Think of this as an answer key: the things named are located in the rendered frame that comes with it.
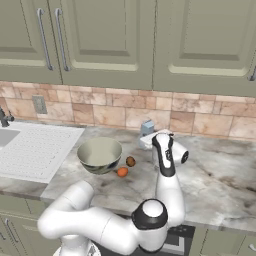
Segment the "white sink with draining board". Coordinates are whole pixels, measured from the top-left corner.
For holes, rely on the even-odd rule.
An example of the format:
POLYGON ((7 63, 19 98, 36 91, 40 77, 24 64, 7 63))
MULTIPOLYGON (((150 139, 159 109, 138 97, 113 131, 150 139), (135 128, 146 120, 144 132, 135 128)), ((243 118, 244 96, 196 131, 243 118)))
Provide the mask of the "white sink with draining board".
POLYGON ((23 122, 0 127, 0 177, 48 184, 83 132, 23 122))

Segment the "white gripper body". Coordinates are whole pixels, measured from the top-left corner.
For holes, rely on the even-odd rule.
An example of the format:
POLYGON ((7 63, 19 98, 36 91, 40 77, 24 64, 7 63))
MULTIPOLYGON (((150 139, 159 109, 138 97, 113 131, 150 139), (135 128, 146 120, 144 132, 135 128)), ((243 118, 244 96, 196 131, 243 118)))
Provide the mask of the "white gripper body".
POLYGON ((142 149, 149 150, 152 148, 152 138, 155 136, 155 133, 143 136, 139 139, 139 146, 142 149))

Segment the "olive green wall cupboard door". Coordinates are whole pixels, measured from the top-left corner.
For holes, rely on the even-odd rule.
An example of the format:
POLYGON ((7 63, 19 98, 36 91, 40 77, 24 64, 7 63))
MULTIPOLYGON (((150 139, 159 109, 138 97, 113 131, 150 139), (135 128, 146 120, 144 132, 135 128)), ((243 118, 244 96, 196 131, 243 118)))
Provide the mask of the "olive green wall cupboard door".
POLYGON ((0 80, 61 84, 58 53, 48 0, 0 0, 0 80), (37 9, 53 71, 46 65, 37 9))
POLYGON ((256 97, 256 0, 157 0, 155 91, 256 97))
POLYGON ((62 81, 102 88, 152 88, 155 0, 49 0, 62 81), (54 11, 66 62, 63 68, 54 11))

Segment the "grey-green metal bowl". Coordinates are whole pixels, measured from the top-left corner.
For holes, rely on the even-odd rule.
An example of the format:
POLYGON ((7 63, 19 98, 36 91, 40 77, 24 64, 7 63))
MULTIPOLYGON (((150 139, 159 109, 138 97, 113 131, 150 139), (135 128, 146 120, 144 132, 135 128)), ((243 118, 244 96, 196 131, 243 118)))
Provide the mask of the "grey-green metal bowl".
POLYGON ((90 173, 103 175, 114 170, 122 155, 122 145, 109 137, 86 140, 77 150, 82 166, 90 173))

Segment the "grey wall socket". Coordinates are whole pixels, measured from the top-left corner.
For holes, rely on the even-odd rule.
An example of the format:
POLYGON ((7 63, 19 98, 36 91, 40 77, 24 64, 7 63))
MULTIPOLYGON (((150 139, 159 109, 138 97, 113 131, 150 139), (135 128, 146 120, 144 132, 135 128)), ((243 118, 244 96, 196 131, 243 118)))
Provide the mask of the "grey wall socket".
POLYGON ((46 114, 47 113, 46 104, 45 104, 45 100, 44 100, 43 96, 33 95, 32 101, 33 101, 35 110, 38 114, 46 114))

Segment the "dark grey tap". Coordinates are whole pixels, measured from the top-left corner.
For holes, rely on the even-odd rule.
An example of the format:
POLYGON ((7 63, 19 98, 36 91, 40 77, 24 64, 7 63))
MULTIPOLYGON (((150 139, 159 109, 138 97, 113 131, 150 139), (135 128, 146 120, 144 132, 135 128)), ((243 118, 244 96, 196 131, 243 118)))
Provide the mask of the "dark grey tap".
POLYGON ((6 115, 2 107, 0 106, 0 122, 3 127, 8 127, 9 123, 14 121, 15 118, 12 114, 6 115))

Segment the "olive green base cupboard door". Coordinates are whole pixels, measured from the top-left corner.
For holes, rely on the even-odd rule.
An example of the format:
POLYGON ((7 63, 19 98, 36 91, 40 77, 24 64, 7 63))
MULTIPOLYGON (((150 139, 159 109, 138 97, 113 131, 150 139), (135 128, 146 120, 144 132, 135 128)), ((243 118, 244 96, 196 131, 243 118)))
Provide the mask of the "olive green base cupboard door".
POLYGON ((48 240, 38 231, 37 220, 46 206, 38 200, 0 193, 0 256, 53 256, 61 241, 48 240), (5 218, 16 243, 5 225, 5 218))
POLYGON ((256 234, 196 228, 189 256, 256 256, 256 234))

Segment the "blue-grey milk carton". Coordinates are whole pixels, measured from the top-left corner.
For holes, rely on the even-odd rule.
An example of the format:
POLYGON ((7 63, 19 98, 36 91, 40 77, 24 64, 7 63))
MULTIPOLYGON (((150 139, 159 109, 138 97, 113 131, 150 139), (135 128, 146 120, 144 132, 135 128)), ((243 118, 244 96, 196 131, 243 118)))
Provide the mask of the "blue-grey milk carton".
POLYGON ((147 136, 154 132, 154 122, 152 120, 147 120, 141 124, 140 134, 142 136, 147 136))

